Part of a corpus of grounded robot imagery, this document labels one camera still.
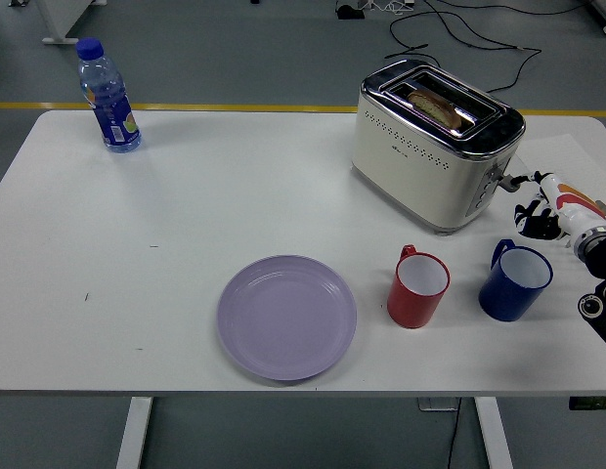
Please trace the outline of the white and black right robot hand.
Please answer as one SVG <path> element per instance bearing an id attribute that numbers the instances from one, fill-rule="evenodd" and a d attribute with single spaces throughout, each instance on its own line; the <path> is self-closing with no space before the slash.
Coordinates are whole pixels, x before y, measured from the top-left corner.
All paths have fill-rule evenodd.
<path id="1" fill-rule="evenodd" d="M 541 240 L 568 235 L 574 242 L 606 236 L 606 215 L 597 203 L 553 173 L 505 176 L 500 185 L 508 192 L 516 192 L 529 182 L 536 183 L 539 192 L 527 206 L 515 207 L 514 223 L 520 235 Z"/>

